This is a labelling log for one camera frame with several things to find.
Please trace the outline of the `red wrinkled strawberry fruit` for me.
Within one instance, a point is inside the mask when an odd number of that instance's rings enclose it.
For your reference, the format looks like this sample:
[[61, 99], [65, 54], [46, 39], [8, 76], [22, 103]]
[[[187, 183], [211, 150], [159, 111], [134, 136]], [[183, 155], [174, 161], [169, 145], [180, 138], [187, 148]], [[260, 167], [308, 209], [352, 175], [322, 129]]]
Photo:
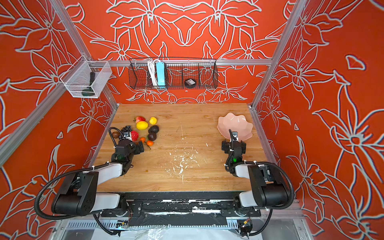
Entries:
[[130, 136], [133, 142], [136, 142], [139, 138], [139, 134], [136, 131], [131, 131]]

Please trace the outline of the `pink scalloped fruit bowl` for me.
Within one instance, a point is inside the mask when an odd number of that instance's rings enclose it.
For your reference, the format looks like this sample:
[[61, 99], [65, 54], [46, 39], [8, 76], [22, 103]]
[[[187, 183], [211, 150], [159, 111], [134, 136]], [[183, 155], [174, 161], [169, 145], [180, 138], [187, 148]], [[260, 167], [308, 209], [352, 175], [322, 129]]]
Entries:
[[231, 138], [229, 130], [233, 133], [238, 133], [239, 142], [246, 141], [253, 136], [253, 124], [249, 123], [244, 115], [236, 116], [233, 113], [228, 113], [224, 117], [219, 117], [217, 129], [220, 134], [228, 140]]

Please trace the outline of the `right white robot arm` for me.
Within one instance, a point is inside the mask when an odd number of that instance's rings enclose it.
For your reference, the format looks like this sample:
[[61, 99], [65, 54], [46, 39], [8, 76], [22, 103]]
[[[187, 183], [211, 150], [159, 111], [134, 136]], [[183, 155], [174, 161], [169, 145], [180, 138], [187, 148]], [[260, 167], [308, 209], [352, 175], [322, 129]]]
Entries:
[[225, 170], [235, 177], [250, 180], [251, 184], [250, 191], [234, 198], [235, 208], [282, 210], [291, 206], [295, 191], [281, 167], [270, 162], [245, 161], [246, 143], [243, 141], [224, 140], [221, 148], [228, 155]]

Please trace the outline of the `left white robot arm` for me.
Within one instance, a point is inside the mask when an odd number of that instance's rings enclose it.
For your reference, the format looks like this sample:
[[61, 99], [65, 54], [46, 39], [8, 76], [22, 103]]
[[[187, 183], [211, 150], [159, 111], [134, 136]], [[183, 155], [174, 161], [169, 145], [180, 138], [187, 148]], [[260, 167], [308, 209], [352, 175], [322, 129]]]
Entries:
[[144, 152], [141, 141], [134, 143], [121, 140], [115, 147], [111, 161], [90, 171], [80, 171], [64, 177], [51, 210], [54, 214], [67, 216], [87, 216], [102, 210], [112, 210], [122, 207], [119, 194], [98, 193], [98, 185], [114, 178], [125, 175], [132, 167], [135, 155]]

